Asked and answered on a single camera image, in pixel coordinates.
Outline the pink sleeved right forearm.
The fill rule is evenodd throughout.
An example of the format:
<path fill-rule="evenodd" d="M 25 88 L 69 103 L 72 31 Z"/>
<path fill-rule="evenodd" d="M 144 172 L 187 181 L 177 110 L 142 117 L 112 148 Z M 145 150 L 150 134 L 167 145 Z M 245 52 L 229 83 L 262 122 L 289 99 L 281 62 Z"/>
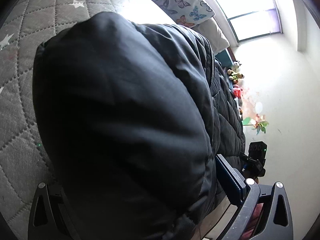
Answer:
<path fill-rule="evenodd" d="M 256 205 L 255 210 L 253 212 L 253 215 L 247 225 L 247 229 L 246 232 L 252 234 L 252 232 L 254 231 L 255 225 L 257 224 L 262 208 L 263 208 L 263 203 L 259 203 Z"/>

